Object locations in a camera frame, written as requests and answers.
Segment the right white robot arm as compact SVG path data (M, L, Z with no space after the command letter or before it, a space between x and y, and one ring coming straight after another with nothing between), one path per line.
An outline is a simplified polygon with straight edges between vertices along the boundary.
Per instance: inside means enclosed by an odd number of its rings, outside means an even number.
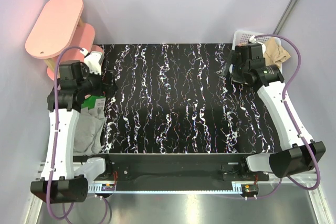
M238 167L239 176L250 180L257 172L273 173L284 178L315 168L326 152L322 141L315 142L298 117L285 81L276 65L266 65L260 43L237 45L226 59L224 73L233 81L251 86L267 108L276 127L281 151L259 153L246 157Z

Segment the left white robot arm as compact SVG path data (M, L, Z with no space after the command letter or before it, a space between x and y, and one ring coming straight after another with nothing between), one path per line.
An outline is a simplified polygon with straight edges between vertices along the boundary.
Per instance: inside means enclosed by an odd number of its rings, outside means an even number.
M98 177L113 175L108 156L89 156L74 169L75 130L87 95L102 94L101 63L92 60L64 61L60 78L47 97L50 135L47 157L40 178L31 182L30 192L51 204L84 202L89 186Z

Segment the beige t shirt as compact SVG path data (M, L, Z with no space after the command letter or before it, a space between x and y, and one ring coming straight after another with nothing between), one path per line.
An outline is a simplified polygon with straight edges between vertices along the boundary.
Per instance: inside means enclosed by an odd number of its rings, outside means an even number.
M290 58L290 54L281 45L278 45L274 38L268 39L264 45L266 51L264 52L265 63L267 66L276 65L278 68Z

